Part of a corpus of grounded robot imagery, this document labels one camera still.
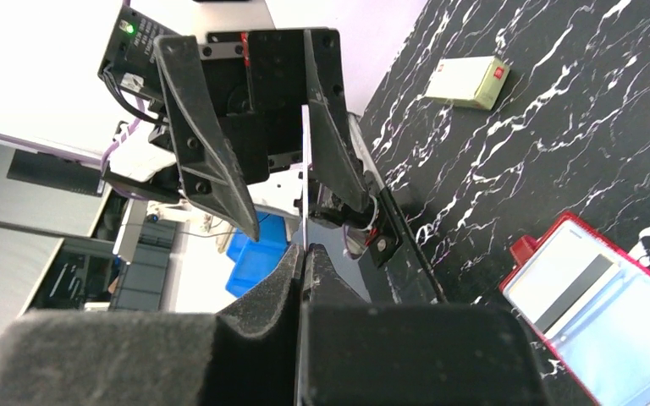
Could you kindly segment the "red card holder wallet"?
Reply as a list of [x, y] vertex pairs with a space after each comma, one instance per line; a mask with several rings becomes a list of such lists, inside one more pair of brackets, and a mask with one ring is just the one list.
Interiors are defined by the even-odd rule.
[[578, 301], [580, 311], [553, 335], [541, 334], [521, 316], [594, 402], [650, 405], [650, 269], [638, 259], [566, 212], [542, 237], [523, 236], [510, 247], [515, 266], [500, 283], [500, 292], [504, 296], [505, 284], [566, 220], [580, 224], [615, 251], [622, 259], [621, 268], [607, 283], [589, 291], [587, 299]]

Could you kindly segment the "beige rectangular remote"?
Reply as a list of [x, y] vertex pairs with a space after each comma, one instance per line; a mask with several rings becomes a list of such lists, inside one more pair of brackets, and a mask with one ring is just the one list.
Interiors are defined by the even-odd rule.
[[509, 73], [510, 66], [495, 56], [443, 58], [424, 96], [452, 107], [490, 111]]

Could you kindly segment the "blue plastic bin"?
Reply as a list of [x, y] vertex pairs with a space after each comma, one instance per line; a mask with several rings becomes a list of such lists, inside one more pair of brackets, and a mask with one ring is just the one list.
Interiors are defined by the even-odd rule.
[[225, 289], [239, 298], [266, 278], [287, 250], [284, 219], [258, 212], [260, 239], [253, 241], [239, 229], [231, 238], [226, 256], [234, 262]]

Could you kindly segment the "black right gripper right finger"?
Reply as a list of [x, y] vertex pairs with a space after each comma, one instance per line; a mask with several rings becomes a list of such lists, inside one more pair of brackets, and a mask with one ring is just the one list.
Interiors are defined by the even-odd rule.
[[306, 254], [300, 318], [303, 405], [544, 405], [520, 323], [506, 310], [373, 304]]

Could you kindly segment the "white magnetic stripe card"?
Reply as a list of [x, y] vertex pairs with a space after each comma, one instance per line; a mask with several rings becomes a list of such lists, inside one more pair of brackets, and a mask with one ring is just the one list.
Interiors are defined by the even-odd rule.
[[580, 224], [566, 220], [505, 284], [504, 297], [541, 334], [553, 335], [577, 304], [616, 275], [622, 259]]

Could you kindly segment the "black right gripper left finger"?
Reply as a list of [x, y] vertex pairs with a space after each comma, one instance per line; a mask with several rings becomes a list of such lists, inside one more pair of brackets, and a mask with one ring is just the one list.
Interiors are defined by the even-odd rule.
[[215, 314], [31, 311], [0, 336], [0, 405], [290, 405], [303, 260]]

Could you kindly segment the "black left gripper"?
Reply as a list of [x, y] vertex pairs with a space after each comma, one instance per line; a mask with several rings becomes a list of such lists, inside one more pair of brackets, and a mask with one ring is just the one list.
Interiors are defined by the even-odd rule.
[[301, 162], [307, 105], [315, 179], [351, 209], [366, 210], [370, 196], [350, 137], [337, 30], [209, 32], [203, 68], [194, 36], [161, 35], [153, 46], [191, 205], [258, 240], [246, 184]]

